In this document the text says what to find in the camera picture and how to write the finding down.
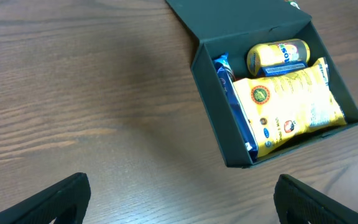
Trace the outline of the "purple Dairy Milk bar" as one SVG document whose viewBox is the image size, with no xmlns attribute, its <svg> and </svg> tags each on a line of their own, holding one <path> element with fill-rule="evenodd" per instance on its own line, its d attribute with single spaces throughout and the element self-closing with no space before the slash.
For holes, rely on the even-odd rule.
<svg viewBox="0 0 358 224">
<path fill-rule="evenodd" d="M 231 111 L 233 112 L 234 119 L 239 127 L 241 136 L 245 142 L 247 152 L 252 161 L 255 162 L 257 160 L 259 147 L 255 139 L 255 134 L 251 128 L 250 121 L 240 102 L 237 91 L 234 88 L 235 76 L 228 62 L 228 55 L 228 53 L 224 53 L 218 58 L 213 59 L 213 65 L 224 89 Z"/>
</svg>

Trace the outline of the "yellow Mentos gum bottle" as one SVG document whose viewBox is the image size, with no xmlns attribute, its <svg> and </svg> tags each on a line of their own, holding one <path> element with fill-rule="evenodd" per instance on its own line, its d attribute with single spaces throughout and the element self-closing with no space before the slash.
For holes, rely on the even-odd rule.
<svg viewBox="0 0 358 224">
<path fill-rule="evenodd" d="M 311 56 L 308 44 L 301 39 L 267 42 L 253 46 L 246 57 L 250 74 L 256 76 L 262 67 L 302 61 L 309 62 Z"/>
</svg>

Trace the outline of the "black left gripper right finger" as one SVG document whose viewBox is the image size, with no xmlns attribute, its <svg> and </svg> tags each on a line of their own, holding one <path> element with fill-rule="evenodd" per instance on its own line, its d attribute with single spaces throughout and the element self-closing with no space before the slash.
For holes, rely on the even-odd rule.
<svg viewBox="0 0 358 224">
<path fill-rule="evenodd" d="M 358 213 L 298 179 L 282 174 L 273 194 L 281 224 L 354 224 Z"/>
</svg>

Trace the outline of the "black box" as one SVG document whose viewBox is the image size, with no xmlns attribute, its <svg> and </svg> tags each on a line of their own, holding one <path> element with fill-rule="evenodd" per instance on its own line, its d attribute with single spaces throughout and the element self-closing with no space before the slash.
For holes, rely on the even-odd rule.
<svg viewBox="0 0 358 224">
<path fill-rule="evenodd" d="M 227 167 L 256 166 L 358 125 L 358 108 L 309 14 L 280 0 L 168 0 L 168 4 L 181 23 L 198 38 L 199 46 L 191 71 Z M 251 47 L 292 38 L 304 40 L 310 46 L 312 62 L 326 58 L 329 88 L 344 112 L 347 125 L 299 136 L 278 151 L 253 161 L 216 74 L 213 59 L 228 53 L 235 75 L 249 77 L 245 57 Z"/>
</svg>

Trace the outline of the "yellow snack bag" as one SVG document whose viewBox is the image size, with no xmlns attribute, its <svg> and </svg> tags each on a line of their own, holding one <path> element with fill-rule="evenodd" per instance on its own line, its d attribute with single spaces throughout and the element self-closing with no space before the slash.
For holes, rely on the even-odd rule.
<svg viewBox="0 0 358 224">
<path fill-rule="evenodd" d="M 324 57 L 285 75 L 243 78 L 234 82 L 234 89 L 250 124 L 257 157 L 266 156 L 297 135 L 346 124 L 329 89 Z"/>
</svg>

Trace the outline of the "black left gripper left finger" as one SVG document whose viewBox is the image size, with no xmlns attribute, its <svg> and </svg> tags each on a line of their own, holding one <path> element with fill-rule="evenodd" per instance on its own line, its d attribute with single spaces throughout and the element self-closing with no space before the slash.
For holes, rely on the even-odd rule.
<svg viewBox="0 0 358 224">
<path fill-rule="evenodd" d="M 0 212 L 0 224 L 82 224 L 90 197 L 87 175 L 77 172 Z"/>
</svg>

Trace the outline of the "blue Eclipse mint pack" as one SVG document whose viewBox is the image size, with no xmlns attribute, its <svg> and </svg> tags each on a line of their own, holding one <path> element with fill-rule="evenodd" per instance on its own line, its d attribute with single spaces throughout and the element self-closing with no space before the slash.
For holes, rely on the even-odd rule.
<svg viewBox="0 0 358 224">
<path fill-rule="evenodd" d="M 304 61 L 296 61 L 296 62 L 287 62 L 281 63 L 277 65 L 269 65 L 266 67 L 261 67 L 257 72 L 257 77 L 274 77 L 285 75 L 291 72 L 295 72 L 297 70 L 302 70 L 307 68 L 307 64 Z"/>
</svg>

